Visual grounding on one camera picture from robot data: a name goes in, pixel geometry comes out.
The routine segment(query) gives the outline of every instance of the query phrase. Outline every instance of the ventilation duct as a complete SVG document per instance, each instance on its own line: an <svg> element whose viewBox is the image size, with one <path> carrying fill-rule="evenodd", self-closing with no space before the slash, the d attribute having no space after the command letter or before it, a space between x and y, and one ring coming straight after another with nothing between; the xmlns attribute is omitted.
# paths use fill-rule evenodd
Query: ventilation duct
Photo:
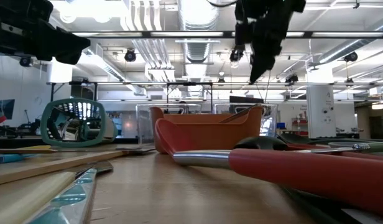
<svg viewBox="0 0 383 224"><path fill-rule="evenodd" d="M219 16L218 8L213 7L206 0L178 0L178 11L182 30L215 30ZM211 44L206 43L186 43L183 47L186 62L191 63L205 62L210 50ZM200 78L200 81L205 76L206 69L207 65L185 65L186 74L189 77Z"/></svg>
<svg viewBox="0 0 383 224"><path fill-rule="evenodd" d="M374 30L374 31L383 31L383 19L379 22L376 22L373 26L370 26L366 30ZM341 57L344 57L355 50L370 44L376 39L360 39L360 40L349 40L345 41L342 44L336 46L330 51L321 55L318 59L320 64L333 62Z"/></svg>

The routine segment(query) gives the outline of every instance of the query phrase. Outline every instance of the mirror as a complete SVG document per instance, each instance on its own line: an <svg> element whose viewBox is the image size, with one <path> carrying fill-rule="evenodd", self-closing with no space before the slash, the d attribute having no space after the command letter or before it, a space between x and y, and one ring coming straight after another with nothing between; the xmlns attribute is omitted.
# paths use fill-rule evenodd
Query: mirror
<svg viewBox="0 0 383 224"><path fill-rule="evenodd" d="M51 102L41 120L45 143L61 147L83 147L111 142L117 136L113 121L101 103L81 99Z"/></svg>

